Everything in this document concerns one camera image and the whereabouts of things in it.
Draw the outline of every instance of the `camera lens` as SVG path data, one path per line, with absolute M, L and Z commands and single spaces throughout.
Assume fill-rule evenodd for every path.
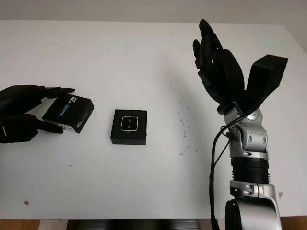
M 124 116 L 121 120 L 122 131 L 133 132 L 138 129 L 138 118 L 136 116 Z

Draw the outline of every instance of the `realsense logo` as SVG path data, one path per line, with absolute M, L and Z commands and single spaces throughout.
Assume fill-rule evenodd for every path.
M 66 110 L 68 110 L 69 106 L 71 105 L 71 103 L 75 103 L 77 99 L 78 99 L 77 97 L 71 97 L 57 117 L 63 117 Z

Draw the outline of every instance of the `wooden floor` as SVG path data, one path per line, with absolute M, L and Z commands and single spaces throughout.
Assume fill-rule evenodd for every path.
M 282 217 L 283 230 L 307 230 L 307 216 Z M 38 230 L 39 220 L 0 219 L 0 230 Z

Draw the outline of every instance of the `realsense box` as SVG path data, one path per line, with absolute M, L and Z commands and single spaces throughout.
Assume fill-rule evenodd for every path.
M 43 119 L 65 130 L 80 133 L 93 110 L 90 99 L 66 94 L 54 101 Z

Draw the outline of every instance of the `black cylindrical segment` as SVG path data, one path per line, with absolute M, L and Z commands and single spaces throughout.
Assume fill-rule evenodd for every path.
M 263 158 L 234 157 L 231 159 L 235 181 L 269 183 L 269 162 Z

